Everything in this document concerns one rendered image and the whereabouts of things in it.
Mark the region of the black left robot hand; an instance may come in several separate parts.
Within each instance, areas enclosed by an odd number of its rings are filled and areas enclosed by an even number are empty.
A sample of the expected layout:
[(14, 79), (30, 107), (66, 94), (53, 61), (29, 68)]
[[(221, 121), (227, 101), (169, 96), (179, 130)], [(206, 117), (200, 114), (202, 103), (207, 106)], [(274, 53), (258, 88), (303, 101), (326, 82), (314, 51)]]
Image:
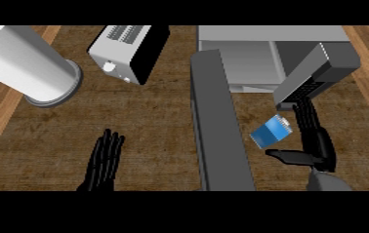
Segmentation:
[(76, 188), (78, 192), (112, 192), (117, 170), (120, 148), (125, 137), (109, 129), (95, 140), (86, 165), (85, 178)]

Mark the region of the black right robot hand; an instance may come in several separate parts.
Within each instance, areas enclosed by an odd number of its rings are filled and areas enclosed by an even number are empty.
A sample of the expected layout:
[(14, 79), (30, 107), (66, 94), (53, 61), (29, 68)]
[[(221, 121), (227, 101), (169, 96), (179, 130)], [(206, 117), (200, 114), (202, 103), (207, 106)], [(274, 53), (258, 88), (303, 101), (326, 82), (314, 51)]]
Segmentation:
[(320, 172), (336, 171), (336, 152), (327, 130), (321, 127), (311, 99), (302, 98), (293, 105), (300, 135), (300, 150), (267, 149), (265, 154), (286, 165), (308, 166)]

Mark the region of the blue milk carton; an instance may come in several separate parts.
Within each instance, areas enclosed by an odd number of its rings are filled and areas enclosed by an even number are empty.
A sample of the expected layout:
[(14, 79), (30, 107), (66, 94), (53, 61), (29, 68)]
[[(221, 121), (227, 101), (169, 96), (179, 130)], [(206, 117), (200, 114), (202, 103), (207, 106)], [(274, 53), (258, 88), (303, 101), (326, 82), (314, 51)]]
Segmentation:
[(289, 122), (277, 114), (250, 133), (250, 138), (259, 148), (265, 148), (281, 141), (292, 133)]

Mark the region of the dark grey microwave door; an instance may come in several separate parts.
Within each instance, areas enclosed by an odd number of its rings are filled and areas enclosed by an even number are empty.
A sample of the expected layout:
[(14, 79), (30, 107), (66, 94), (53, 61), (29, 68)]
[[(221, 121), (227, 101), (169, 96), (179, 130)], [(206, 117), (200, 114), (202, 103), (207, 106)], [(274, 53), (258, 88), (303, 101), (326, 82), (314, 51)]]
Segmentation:
[(203, 191), (253, 191), (218, 50), (190, 57), (190, 105)]

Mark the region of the grey microwave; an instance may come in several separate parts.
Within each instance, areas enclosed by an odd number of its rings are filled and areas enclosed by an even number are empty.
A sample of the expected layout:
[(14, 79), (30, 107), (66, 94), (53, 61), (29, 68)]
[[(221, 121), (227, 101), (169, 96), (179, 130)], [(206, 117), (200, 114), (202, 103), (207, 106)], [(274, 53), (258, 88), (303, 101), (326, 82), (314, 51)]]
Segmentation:
[(216, 50), (228, 90), (269, 93), (278, 110), (314, 98), (358, 67), (337, 25), (200, 25), (197, 49)]

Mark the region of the white cylindrical appliance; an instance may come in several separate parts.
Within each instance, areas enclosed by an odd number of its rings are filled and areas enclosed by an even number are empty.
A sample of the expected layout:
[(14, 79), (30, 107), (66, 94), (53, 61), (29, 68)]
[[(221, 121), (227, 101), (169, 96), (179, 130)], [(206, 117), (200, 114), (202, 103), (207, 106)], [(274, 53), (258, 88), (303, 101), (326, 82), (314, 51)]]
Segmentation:
[(27, 25), (0, 25), (0, 82), (36, 107), (61, 104), (78, 91), (84, 72)]

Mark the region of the white toaster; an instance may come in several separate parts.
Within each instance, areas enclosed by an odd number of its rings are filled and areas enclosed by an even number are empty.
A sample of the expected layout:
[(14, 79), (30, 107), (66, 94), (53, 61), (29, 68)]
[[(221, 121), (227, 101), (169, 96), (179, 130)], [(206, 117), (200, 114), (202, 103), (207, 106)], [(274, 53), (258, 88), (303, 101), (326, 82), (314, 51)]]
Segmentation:
[(103, 73), (144, 85), (168, 35), (166, 25), (107, 25), (86, 49)]

